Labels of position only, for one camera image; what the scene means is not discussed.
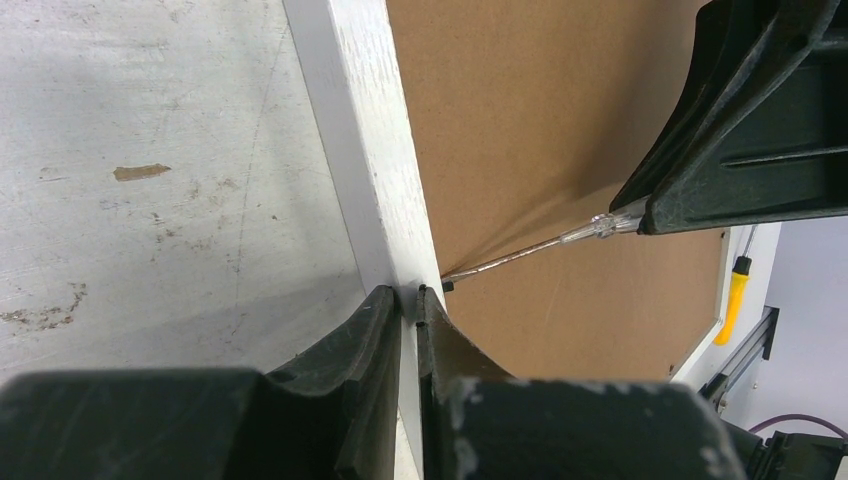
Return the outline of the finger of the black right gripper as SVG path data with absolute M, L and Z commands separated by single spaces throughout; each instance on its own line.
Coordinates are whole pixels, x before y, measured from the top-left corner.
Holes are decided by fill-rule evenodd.
M 614 197 L 662 235 L 847 212 L 847 5 L 711 1 L 663 130 Z

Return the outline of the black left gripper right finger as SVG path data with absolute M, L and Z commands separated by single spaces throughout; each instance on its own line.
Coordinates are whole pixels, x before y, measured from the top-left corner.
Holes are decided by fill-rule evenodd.
M 712 407 L 675 383 L 532 380 L 506 373 L 417 293 L 428 479 L 743 479 Z

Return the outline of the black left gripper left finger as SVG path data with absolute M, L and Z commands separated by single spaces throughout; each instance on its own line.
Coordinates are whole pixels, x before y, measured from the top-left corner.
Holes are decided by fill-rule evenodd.
M 279 368 L 35 372 L 1 390 L 5 479 L 390 479 L 401 344 L 376 287 Z

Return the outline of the clear handle screwdriver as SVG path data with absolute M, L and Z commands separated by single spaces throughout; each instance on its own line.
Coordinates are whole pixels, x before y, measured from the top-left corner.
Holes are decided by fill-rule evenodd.
M 447 274 L 441 278 L 442 288 L 444 291 L 452 291 L 455 284 L 461 280 L 552 247 L 567 245 L 590 238 L 604 239 L 613 235 L 635 232 L 638 230 L 640 222 L 645 215 L 647 200 L 648 197 L 640 198 L 613 211 L 612 213 L 596 215 L 587 223 L 567 230 L 550 239 L 511 252 L 488 262 L 460 270 L 455 273 Z

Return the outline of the white picture frame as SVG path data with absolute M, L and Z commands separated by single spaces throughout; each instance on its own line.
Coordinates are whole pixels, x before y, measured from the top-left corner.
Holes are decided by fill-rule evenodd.
M 684 85 L 697 1 L 288 1 L 361 282 L 441 274 L 604 211 Z M 509 372 L 709 368 L 735 233 L 614 236 L 461 282 L 451 319 Z

